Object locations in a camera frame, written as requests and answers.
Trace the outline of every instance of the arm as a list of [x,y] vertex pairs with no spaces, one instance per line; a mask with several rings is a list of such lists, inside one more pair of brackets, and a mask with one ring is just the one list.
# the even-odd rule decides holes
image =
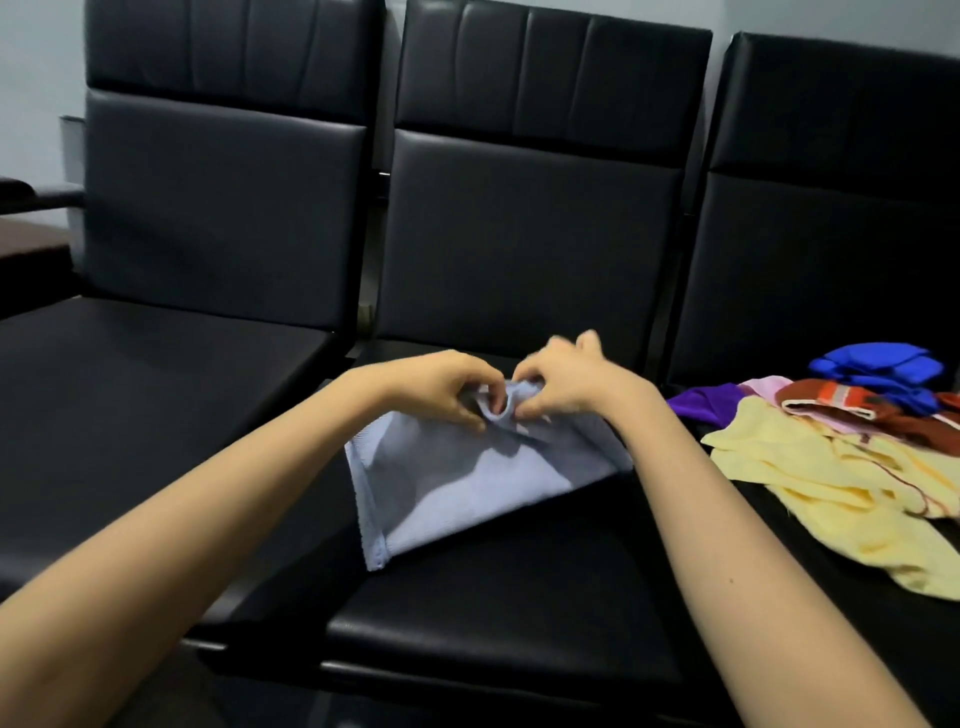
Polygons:
[[330,457],[393,409],[503,375],[458,352],[351,370],[78,546],[0,606],[0,726],[102,725],[229,584]]
[[886,666],[720,473],[650,382],[596,333],[554,338],[514,379],[519,418],[594,411],[626,442],[684,600],[750,726],[924,726]]

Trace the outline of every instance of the red cloth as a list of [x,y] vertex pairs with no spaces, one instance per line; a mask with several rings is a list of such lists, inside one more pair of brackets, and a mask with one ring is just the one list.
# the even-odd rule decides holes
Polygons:
[[814,409],[845,422],[868,422],[916,445],[960,456],[960,395],[943,392],[937,399],[943,411],[914,417],[869,389],[826,379],[801,379],[777,392],[777,404],[787,412]]

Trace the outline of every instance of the black leather chair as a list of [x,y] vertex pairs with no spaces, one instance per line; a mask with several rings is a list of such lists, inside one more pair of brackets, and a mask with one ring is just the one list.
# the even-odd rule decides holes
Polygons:
[[382,17],[87,2],[86,295],[0,322],[0,598],[342,366]]
[[[960,61],[738,35],[714,115],[705,198],[667,382],[804,376],[856,341],[958,362]],[[702,427],[694,426],[698,434]],[[913,595],[814,541],[737,483],[935,725],[960,721],[960,605]],[[934,522],[960,546],[954,522]]]
[[[509,375],[550,334],[588,327],[637,362],[709,46],[701,30],[411,2],[375,338],[357,363],[457,347]],[[349,497],[343,457],[317,490]],[[300,626],[250,645],[249,663],[319,665],[404,699],[696,713],[668,634],[686,617],[657,602],[675,585],[645,509],[634,478],[613,478],[404,554],[322,624],[301,598]]]

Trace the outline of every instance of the blue cloth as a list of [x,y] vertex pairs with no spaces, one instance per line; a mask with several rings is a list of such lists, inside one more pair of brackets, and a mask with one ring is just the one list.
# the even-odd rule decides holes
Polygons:
[[483,434],[390,412],[347,443],[368,570],[382,569],[411,548],[634,466],[596,415],[517,422],[516,406],[539,390],[531,382],[508,382],[507,404],[499,415],[490,411],[486,392],[464,394],[490,423]]
[[688,389],[666,403],[680,417],[725,429],[736,417],[736,406],[746,396],[735,384],[720,384]]
[[936,395],[921,386],[943,373],[944,365],[929,351],[912,344],[850,344],[810,362],[810,371],[824,379],[883,395],[921,417],[936,414]]

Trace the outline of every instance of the folded fabric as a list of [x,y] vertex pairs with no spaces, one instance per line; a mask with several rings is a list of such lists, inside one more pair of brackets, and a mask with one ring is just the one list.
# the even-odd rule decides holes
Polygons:
[[933,392],[921,386],[943,373],[944,365],[912,344],[850,344],[810,362],[810,371],[883,395],[907,412],[932,415],[940,410]]
[[[740,386],[750,390],[758,397],[763,397],[775,407],[779,407],[780,404],[777,402],[777,393],[790,384],[793,384],[793,379],[788,379],[785,376],[765,376],[761,379],[749,379]],[[844,422],[843,420],[838,420],[835,417],[824,414],[821,410],[804,409],[792,411],[790,414],[809,417],[811,420],[816,420],[819,423],[835,429],[837,432],[843,432],[845,434],[853,432],[872,434],[879,432],[875,427],[867,425],[866,423]]]
[[726,427],[736,417],[736,405],[747,394],[736,384],[721,384],[717,387],[694,387],[667,400],[667,404],[680,417]]
[[508,382],[499,415],[491,412],[486,392],[465,393],[463,399],[491,424],[483,434],[390,412],[347,443],[368,570],[634,466],[596,415],[517,422],[516,406],[539,390],[530,382]]
[[960,455],[960,400],[956,395],[937,395],[945,409],[930,417],[906,415],[896,404],[863,387],[851,387],[824,379],[802,379],[777,392],[777,404],[792,414],[814,410],[838,419],[872,423],[888,435],[947,455]]
[[703,442],[724,475],[765,485],[825,546],[911,592],[960,600],[960,554],[924,520],[960,514],[960,459],[841,434],[758,397]]

